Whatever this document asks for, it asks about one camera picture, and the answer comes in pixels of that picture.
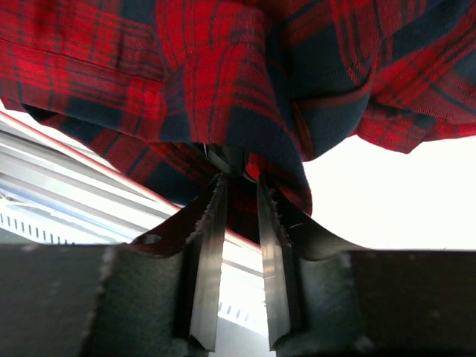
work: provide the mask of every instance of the red plaid fabric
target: red plaid fabric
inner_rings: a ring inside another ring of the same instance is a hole
[[[310,212],[302,161],[352,134],[476,135],[475,0],[0,0],[0,95],[179,204],[251,152]],[[228,225],[256,239],[255,188]]]

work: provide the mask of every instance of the plaid cloth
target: plaid cloth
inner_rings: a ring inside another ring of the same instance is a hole
[[[476,135],[475,0],[0,0],[0,95],[179,204],[252,152],[311,211],[302,161],[351,134],[410,152]],[[256,239],[253,184],[228,226]]]

